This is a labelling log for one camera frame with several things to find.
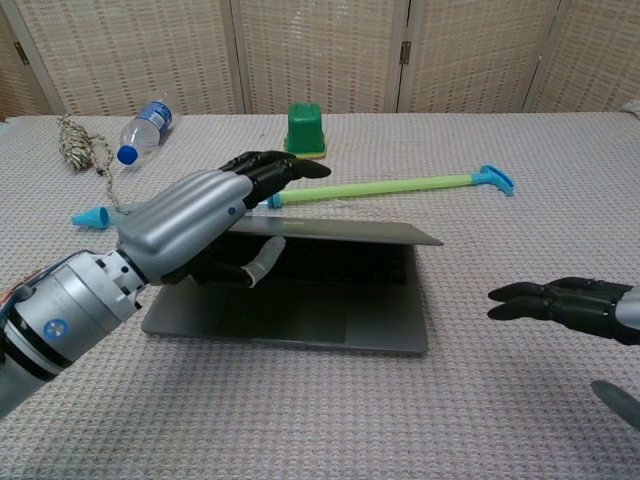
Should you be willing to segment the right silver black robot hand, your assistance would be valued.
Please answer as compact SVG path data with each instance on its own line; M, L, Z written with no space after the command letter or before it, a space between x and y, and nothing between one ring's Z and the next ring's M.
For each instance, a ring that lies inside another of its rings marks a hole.
M570 330L639 344L639 288L633 285L564 277L546 284L516 282L488 293L498 303L488 317L499 321L531 318Z

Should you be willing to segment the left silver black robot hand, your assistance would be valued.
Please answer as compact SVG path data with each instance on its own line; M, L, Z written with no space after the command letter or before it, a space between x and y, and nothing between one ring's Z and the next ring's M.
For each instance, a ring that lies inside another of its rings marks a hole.
M187 265L260 202L331 169L284 151L246 151L217 169L189 174L134 210L118 227L128 293L179 279Z

